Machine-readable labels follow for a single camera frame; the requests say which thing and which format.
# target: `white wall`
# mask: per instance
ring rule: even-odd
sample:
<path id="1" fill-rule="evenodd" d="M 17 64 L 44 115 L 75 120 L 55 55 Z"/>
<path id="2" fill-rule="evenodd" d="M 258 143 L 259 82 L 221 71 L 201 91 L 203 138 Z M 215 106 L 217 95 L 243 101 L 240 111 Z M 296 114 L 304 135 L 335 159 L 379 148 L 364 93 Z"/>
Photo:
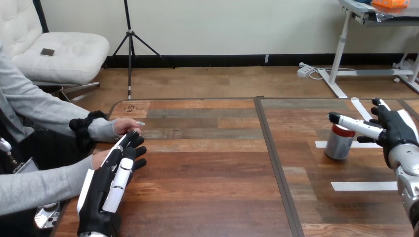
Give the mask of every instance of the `white wall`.
<path id="1" fill-rule="evenodd" d="M 126 32 L 123 0 L 41 0 L 51 32 Z M 132 29 L 162 55 L 334 53 L 344 14 L 337 0 L 128 0 Z M 400 53 L 418 28 L 351 21 L 346 53 Z M 153 54 L 134 40 L 136 54 Z M 127 55 L 127 42 L 119 54 Z"/>

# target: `white desk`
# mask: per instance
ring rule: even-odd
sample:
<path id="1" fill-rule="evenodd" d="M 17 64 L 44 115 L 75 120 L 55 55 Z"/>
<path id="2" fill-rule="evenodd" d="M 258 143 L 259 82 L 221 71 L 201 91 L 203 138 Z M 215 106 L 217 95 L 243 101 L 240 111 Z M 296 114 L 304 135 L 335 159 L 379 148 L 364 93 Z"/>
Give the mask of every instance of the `white desk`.
<path id="1" fill-rule="evenodd" d="M 337 51 L 335 60 L 333 62 L 332 70 L 330 75 L 325 70 L 319 70 L 319 74 L 323 80 L 327 83 L 330 89 L 338 98 L 347 98 L 345 93 L 339 88 L 336 83 L 336 77 L 338 76 L 398 76 L 408 86 L 419 93 L 419 84 L 416 83 L 416 76 L 419 73 L 419 55 L 416 58 L 415 66 L 413 70 L 399 70 L 399 69 L 388 69 L 388 70 L 356 70 L 356 71 L 338 71 L 340 60 L 342 59 L 343 50 L 345 49 L 346 38 L 348 35 L 349 20 L 353 18 L 356 22 L 365 26 L 419 26 L 419 17 L 394 17 L 392 19 L 378 22 L 374 8 L 359 3 L 354 0 L 339 0 L 342 5 L 342 11 L 346 14 L 345 23 L 343 24 L 342 35 L 337 45 Z"/>

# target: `person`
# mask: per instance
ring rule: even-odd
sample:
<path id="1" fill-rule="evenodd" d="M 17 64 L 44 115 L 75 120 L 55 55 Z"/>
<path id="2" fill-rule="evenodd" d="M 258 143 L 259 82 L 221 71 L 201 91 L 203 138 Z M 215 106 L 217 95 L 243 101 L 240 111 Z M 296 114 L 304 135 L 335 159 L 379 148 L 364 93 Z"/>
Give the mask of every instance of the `person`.
<path id="1" fill-rule="evenodd" d="M 26 216 L 33 222 L 34 208 L 78 196 L 87 170 L 101 165 L 108 151 L 88 156 L 69 127 L 70 120 L 83 119 L 88 114 L 89 111 L 33 85 L 12 63 L 0 41 L 0 136 L 12 145 L 12 154 L 19 162 L 33 157 L 41 169 L 10 174 L 4 169 L 7 157 L 0 151 L 0 236 L 6 236 L 2 233 L 7 228 L 19 228 L 10 223 L 13 217 L 23 221 L 22 215 L 13 213 L 30 210 Z M 46 129 L 34 131 L 24 126 L 18 115 Z M 141 134 L 140 124 L 131 118 L 96 118 L 87 130 L 94 141 L 115 143 L 129 131 Z"/>

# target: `orange box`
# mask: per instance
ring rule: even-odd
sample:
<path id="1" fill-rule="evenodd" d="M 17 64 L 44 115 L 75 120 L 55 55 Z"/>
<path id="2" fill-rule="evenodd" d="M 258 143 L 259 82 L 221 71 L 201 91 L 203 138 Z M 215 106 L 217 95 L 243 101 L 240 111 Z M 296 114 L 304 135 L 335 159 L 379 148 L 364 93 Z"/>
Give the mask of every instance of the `orange box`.
<path id="1" fill-rule="evenodd" d="M 373 4 L 389 8 L 408 7 L 410 4 L 410 0 L 373 0 Z"/>

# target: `robotic hand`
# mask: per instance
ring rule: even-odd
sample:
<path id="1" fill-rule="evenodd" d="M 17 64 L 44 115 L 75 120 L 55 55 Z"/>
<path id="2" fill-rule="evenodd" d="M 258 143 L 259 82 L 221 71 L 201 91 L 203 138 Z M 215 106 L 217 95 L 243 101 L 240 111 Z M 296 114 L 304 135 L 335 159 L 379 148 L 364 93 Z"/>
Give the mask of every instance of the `robotic hand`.
<path id="1" fill-rule="evenodd" d="M 89 169 L 84 180 L 77 212 L 79 237 L 116 237 L 121 218 L 117 213 L 132 173 L 147 161 L 135 159 L 147 152 L 137 131 L 124 135 L 110 150 L 100 168 Z"/>
<path id="2" fill-rule="evenodd" d="M 376 142 L 383 147 L 384 160 L 394 170 L 404 209 L 419 236 L 419 137 L 415 123 L 405 110 L 392 111 L 375 98 L 371 112 L 378 119 L 356 120 L 336 112 L 328 113 L 332 123 L 359 132 L 358 142 Z"/>

